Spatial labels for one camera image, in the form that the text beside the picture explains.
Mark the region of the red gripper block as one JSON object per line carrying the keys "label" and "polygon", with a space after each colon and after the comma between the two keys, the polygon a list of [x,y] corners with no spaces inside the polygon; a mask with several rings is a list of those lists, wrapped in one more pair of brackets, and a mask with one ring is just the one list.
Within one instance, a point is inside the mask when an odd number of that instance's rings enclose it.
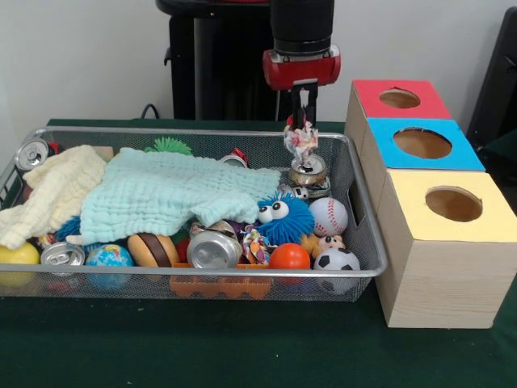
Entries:
{"label": "red gripper block", "polygon": [[316,124],[318,86],[333,84],[341,70],[341,53],[332,44],[324,53],[315,56],[283,56],[275,50],[263,53],[262,66],[267,85],[272,90],[291,90],[292,129],[300,129],[304,123],[304,108],[301,102],[301,86],[306,84],[308,103],[305,117],[312,125]]}

